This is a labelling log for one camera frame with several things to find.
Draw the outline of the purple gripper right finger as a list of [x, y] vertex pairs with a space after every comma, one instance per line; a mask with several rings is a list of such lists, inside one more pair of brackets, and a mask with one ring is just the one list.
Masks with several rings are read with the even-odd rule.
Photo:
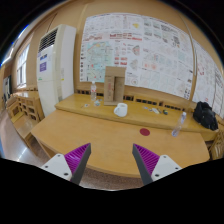
[[132, 154], [144, 185], [181, 170], [181, 167], [168, 155], [159, 156], [137, 144], [133, 145]]

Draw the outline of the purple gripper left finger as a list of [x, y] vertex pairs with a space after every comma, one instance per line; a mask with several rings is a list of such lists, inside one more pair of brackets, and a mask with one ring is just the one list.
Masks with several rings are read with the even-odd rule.
[[65, 155], [56, 154], [42, 166], [42, 169], [78, 185], [90, 155], [91, 144], [87, 143]]

